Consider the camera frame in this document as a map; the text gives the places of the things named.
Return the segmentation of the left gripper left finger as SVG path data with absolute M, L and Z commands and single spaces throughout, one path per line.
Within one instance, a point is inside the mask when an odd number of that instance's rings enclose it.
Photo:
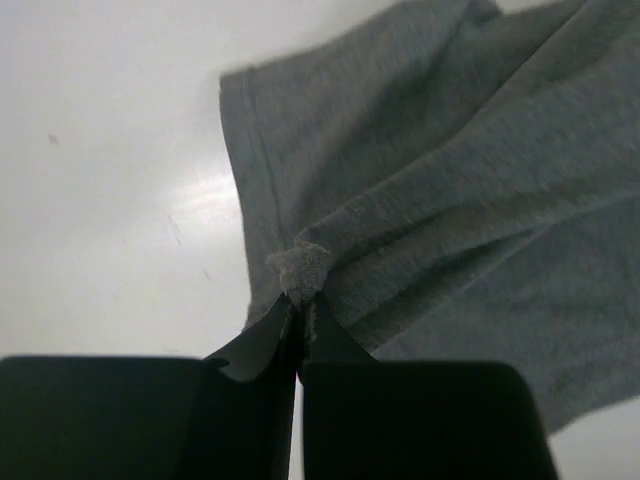
M 1 362 L 5 479 L 284 479 L 296 313 L 268 313 L 203 359 Z

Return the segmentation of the grey shorts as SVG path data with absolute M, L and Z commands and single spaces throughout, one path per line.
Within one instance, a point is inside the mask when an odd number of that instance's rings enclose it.
M 224 75 L 247 320 L 497 360 L 555 432 L 639 393 L 639 5 L 408 1 Z

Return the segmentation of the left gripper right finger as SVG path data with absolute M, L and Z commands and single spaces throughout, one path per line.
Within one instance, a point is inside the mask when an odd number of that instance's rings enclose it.
M 308 479 L 555 479 L 531 391 L 499 362 L 373 359 L 316 296 L 306 310 Z

